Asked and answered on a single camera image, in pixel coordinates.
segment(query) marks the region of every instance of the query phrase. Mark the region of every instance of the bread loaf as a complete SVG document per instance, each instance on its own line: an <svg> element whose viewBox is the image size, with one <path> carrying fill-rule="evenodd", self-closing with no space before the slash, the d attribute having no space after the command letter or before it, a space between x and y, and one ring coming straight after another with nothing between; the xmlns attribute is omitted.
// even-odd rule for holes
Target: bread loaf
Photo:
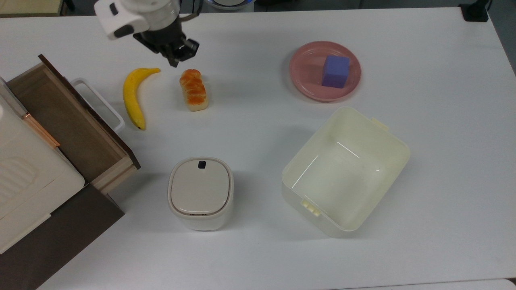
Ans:
<svg viewBox="0 0 516 290"><path fill-rule="evenodd" d="M186 70L179 79L183 89L185 104L190 111L204 110L208 107L206 89L202 83L201 73L198 70Z"/></svg>

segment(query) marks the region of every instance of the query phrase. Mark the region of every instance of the black button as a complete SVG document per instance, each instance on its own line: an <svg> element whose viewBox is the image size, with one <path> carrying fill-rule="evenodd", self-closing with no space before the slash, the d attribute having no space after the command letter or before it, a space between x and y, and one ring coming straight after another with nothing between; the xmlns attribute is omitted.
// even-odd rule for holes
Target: black button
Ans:
<svg viewBox="0 0 516 290"><path fill-rule="evenodd" d="M109 4L109 8L111 9L111 13L113 13L113 16L118 14L117 7L115 6L114 3Z"/></svg>
<svg viewBox="0 0 516 290"><path fill-rule="evenodd" d="M118 28L116 31L115 31L115 37L116 38L121 38L122 36L126 36L126 35L129 35L129 34L133 34L134 33L134 28L127 24L127 25L124 25L120 28Z"/></svg>

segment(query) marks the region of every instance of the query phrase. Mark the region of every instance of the black cable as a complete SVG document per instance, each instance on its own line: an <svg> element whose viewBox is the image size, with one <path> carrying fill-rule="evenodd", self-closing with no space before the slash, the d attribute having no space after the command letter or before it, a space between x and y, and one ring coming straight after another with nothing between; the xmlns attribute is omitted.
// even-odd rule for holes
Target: black cable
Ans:
<svg viewBox="0 0 516 290"><path fill-rule="evenodd" d="M199 16L199 14L201 14L201 9L202 9L202 3L203 2L204 2L204 0L199 0L199 7L197 8L197 12L195 12L195 13L194 13L194 8L195 8L195 2L194 2L193 5L192 5L192 14L190 14L188 16L185 16L183 18L179 18L179 20L181 22L185 22L185 21L192 20L195 17Z"/></svg>

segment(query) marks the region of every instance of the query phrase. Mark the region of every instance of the container handle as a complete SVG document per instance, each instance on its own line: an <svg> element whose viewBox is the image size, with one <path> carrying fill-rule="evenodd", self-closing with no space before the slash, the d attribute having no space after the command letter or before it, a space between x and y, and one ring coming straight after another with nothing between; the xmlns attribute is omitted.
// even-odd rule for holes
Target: container handle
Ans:
<svg viewBox="0 0 516 290"><path fill-rule="evenodd" d="M111 111L111 113L113 113L113 115L115 115L115 117L117 117L117 119L120 123L113 128L113 131L115 131L115 133L119 133L120 131L122 131L125 128L125 122L124 122L124 119L122 118L122 116L120 116L120 114L106 101L106 99L104 97L102 97L100 95L99 92L97 92L97 90L95 90L95 88L92 87L92 85L86 79L84 79L82 77L78 77L78 78L70 81L70 84L73 87L80 85L80 84L83 84L86 87L88 87L88 89ZM91 104L88 102L88 100L86 100L85 98L83 98L83 99L84 99L84 101L86 101L88 106L90 106L97 114L99 113L99 112L97 112L97 110L95 110L95 108L93 108L93 106L91 106Z"/></svg>
<svg viewBox="0 0 516 290"><path fill-rule="evenodd" d="M308 209L314 216L319 217L321 215L321 211L316 209L308 200L303 199L301 205Z"/></svg>

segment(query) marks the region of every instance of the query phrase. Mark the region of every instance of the cream plastic bin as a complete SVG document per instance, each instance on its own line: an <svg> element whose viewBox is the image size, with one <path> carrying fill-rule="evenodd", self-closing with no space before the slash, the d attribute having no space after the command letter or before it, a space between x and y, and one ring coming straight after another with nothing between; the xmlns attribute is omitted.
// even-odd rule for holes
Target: cream plastic bin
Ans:
<svg viewBox="0 0 516 290"><path fill-rule="evenodd" d="M331 237L356 230L409 160L407 145L387 130L339 108L283 169L285 201Z"/></svg>

